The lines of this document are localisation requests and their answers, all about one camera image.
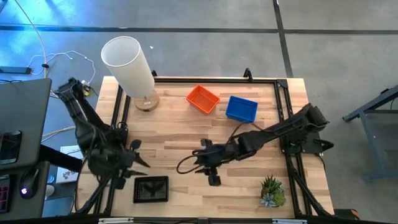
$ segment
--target wooden table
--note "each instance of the wooden table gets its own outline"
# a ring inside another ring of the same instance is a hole
[[[294,113],[308,103],[304,80],[288,79],[290,98]],[[213,218],[293,218],[294,211],[287,177],[285,158],[280,152],[279,140],[267,143],[253,157],[222,165],[219,169],[222,185],[210,187],[203,174],[181,175],[175,171],[177,163],[200,147],[200,139],[214,143],[225,142],[238,121],[225,115],[229,96],[240,96],[259,103],[256,124],[268,127],[279,122],[276,110],[274,87],[269,84],[221,84],[203,86],[220,97],[220,103],[209,115],[204,115],[191,106],[185,96],[195,87],[194,83],[156,83],[160,96],[159,106],[151,112],[139,111],[131,101],[127,124],[129,141],[141,139],[139,149],[142,158],[151,168],[133,165],[136,171],[149,175],[169,176],[170,192],[167,203],[133,204],[134,177],[127,180],[123,190],[114,195],[112,216],[128,217],[213,217]],[[104,77],[96,112],[105,123],[110,123],[118,83],[114,77]],[[281,94],[283,107],[284,95]],[[124,98],[118,121],[124,108]],[[252,130],[244,125],[237,133]],[[314,155],[303,154],[307,185],[317,200],[333,213],[330,193],[323,164]],[[193,167],[188,160],[181,170]],[[286,204],[279,208],[266,208],[260,204],[261,184],[267,175],[274,175],[286,189]],[[81,207],[90,197],[97,180],[87,167],[78,184],[78,204]],[[304,212],[303,197],[298,189],[300,208]],[[104,193],[103,207],[107,191]]]

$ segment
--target white lamp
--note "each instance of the white lamp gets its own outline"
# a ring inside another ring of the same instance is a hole
[[[117,37],[104,45],[101,58],[126,94],[142,111],[151,111],[159,104],[154,91],[155,80],[139,42],[132,37]]]

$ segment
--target concrete floor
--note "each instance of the concrete floor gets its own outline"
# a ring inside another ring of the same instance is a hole
[[[276,29],[272,0],[20,0],[33,22],[58,26],[194,27]],[[285,29],[398,29],[395,0],[279,0]],[[1,24],[27,24],[14,1],[0,12]],[[137,38],[152,69],[159,75],[240,77],[246,67],[256,77],[286,77],[278,34],[178,34],[41,32],[47,53],[77,50],[95,61],[92,82],[100,90],[110,75],[100,59],[102,46],[111,38]],[[42,54],[31,31],[0,31],[0,62],[26,66]],[[398,181],[365,183],[361,175],[375,170],[368,140],[359,120],[341,117],[398,83],[396,35],[286,35],[294,77],[304,78],[308,97],[330,121],[321,133],[335,143],[325,153],[326,174],[335,208],[355,208],[362,219],[398,223]],[[39,69],[40,60],[33,64]],[[52,61],[53,87],[68,77],[88,80],[89,62],[79,56]],[[7,79],[35,76],[1,75]],[[96,105],[96,97],[88,101]],[[47,133],[72,125],[63,104],[50,99],[45,122]],[[59,149],[76,144],[73,131],[45,142]],[[74,185],[56,186],[45,203],[44,216],[68,212]]]

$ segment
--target lamp base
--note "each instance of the lamp base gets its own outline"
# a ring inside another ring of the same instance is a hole
[[[145,98],[135,98],[134,104],[139,110],[150,112],[159,105],[159,96],[156,91],[153,90],[152,93]]]

